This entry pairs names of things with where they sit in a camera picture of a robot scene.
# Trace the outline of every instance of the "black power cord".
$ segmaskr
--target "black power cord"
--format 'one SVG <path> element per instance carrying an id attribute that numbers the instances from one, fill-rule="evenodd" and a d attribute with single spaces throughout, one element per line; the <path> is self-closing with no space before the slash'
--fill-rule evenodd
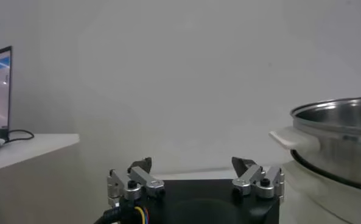
<path id="1" fill-rule="evenodd" d="M 13 132 L 23 132 L 23 133 L 27 133 L 30 136 L 27 138 L 15 138 L 15 139 L 10 139 L 10 134 Z M 5 143 L 9 143 L 9 142 L 15 142 L 15 141 L 21 141 L 21 140 L 30 140 L 34 138 L 34 134 L 31 131 L 27 131 L 27 130 L 23 130 L 23 129 L 17 129 L 17 130 L 11 130 L 9 131 L 9 137 L 7 138 L 7 141 Z"/>
<path id="2" fill-rule="evenodd" d="M 103 215 L 94 224 L 111 224 L 121 220 L 120 207 L 111 208 L 103 212 Z"/>

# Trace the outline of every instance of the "screw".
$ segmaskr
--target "screw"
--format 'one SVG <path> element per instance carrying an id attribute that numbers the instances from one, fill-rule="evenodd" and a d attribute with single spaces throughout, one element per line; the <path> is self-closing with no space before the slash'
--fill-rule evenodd
<path id="1" fill-rule="evenodd" d="M 263 178 L 261 181 L 260 181 L 260 185 L 262 187 L 268 187 L 270 185 L 270 180 L 266 179 L 266 178 Z"/>
<path id="2" fill-rule="evenodd" d="M 130 180 L 129 182 L 127 182 L 127 188 L 129 189 L 134 189 L 137 187 L 137 182 L 134 180 Z"/>

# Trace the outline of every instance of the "white table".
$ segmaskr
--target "white table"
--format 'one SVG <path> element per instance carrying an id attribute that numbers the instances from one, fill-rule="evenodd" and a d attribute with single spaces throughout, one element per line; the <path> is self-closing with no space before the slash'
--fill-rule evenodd
<path id="1" fill-rule="evenodd" d="M 90 188 L 78 142 L 76 134 L 36 134 L 0 148 L 0 223 L 86 223 Z"/>
<path id="2" fill-rule="evenodd" d="M 25 135 L 17 134 L 10 138 L 22 137 Z M 36 134 L 31 140 L 11 142 L 0 148 L 0 168 L 60 150 L 78 142 L 79 135 L 77 134 Z"/>

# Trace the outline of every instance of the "white wall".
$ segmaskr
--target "white wall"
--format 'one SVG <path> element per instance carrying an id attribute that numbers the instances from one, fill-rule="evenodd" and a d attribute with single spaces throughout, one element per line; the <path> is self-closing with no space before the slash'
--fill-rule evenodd
<path id="1" fill-rule="evenodd" d="M 267 133 L 290 109 L 361 96 L 361 0 L 0 0 L 9 44 L 13 127 L 80 133 L 98 204 L 143 156 L 283 161 Z"/>

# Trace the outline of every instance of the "white pot handle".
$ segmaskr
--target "white pot handle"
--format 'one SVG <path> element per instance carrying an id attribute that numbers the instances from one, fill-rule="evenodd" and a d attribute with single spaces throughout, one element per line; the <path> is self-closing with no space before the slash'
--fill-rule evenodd
<path id="1" fill-rule="evenodd" d="M 294 127 L 284 127 L 271 131 L 269 135 L 287 150 L 295 149 L 299 152 L 309 152 L 320 149 L 320 142 L 317 137 L 299 131 Z"/>

